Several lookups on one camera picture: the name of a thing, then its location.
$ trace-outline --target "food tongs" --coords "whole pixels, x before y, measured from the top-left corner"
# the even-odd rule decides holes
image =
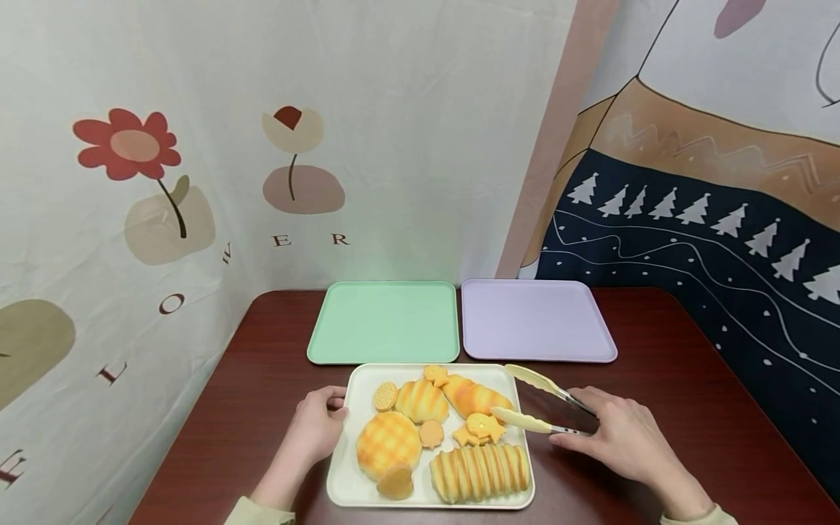
[[[590,414],[593,417],[597,417],[595,412],[589,408],[587,405],[582,403],[576,397],[569,394],[567,391],[563,390],[559,386],[554,384],[554,381],[550,380],[548,377],[538,374],[533,370],[529,370],[523,366],[519,365],[505,365],[505,370],[507,373],[512,375],[513,377],[528,383],[530,386],[534,388],[538,388],[539,390],[546,391],[549,394],[553,394],[563,401],[569,402],[572,405],[575,405],[579,409],[583,410],[584,412]],[[493,407],[490,409],[494,416],[499,417],[502,421],[506,423],[510,423],[514,427],[519,427],[523,430],[528,430],[529,432],[538,432],[538,433],[572,433],[578,434],[581,436],[589,436],[590,434],[586,432],[581,432],[580,430],[574,430],[573,428],[567,427],[558,427],[541,419],[537,419],[534,416],[528,416],[527,414],[522,414],[520,412],[514,412],[513,410],[508,410],[507,408],[502,407]]]

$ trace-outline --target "lavender tray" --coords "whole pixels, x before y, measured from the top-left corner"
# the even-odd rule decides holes
[[[581,282],[469,279],[461,302],[464,349],[475,359],[609,363],[618,356]]]

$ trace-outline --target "zigzag pattern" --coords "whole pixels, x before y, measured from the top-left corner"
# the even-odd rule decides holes
[[[616,138],[621,139],[627,148],[634,148],[641,144],[644,145],[653,142],[661,150],[673,149],[674,158],[685,156],[688,153],[699,150],[703,153],[713,155],[713,158],[720,161],[722,168],[727,169],[727,171],[735,171],[738,167],[746,165],[756,165],[760,170],[768,174],[793,168],[802,177],[806,190],[811,195],[828,192],[840,186],[840,182],[837,181],[830,183],[820,181],[811,154],[797,155],[774,163],[769,163],[764,158],[762,150],[755,145],[722,154],[718,150],[714,138],[708,135],[688,143],[683,143],[679,132],[674,130],[660,139],[659,130],[656,128],[656,124],[653,123],[634,133],[633,116],[629,113],[624,113],[610,120],[606,128],[606,137],[609,141],[613,141]]]

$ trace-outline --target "wooden table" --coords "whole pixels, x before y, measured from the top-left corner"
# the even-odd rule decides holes
[[[221,524],[270,463],[295,405],[352,367],[318,367],[306,348],[322,291],[257,298],[131,520],[133,525]],[[610,365],[530,364],[561,386],[598,386],[650,407],[686,467],[744,524],[840,523],[840,512],[729,371],[680,304],[649,288],[595,290],[615,339]],[[471,362],[461,353],[459,362]],[[520,388],[522,410],[558,423],[572,411]],[[299,523],[655,523],[643,486],[529,434],[537,493],[521,512],[342,509],[325,490],[327,462],[299,494]]]

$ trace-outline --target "cuff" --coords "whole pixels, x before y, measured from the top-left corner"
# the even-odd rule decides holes
[[[245,496],[236,502],[224,525],[287,525],[295,522],[291,512],[260,507]]]
[[[715,508],[700,519],[691,522],[677,522],[662,516],[661,525],[738,525],[735,518],[726,514],[720,505],[715,505]]]

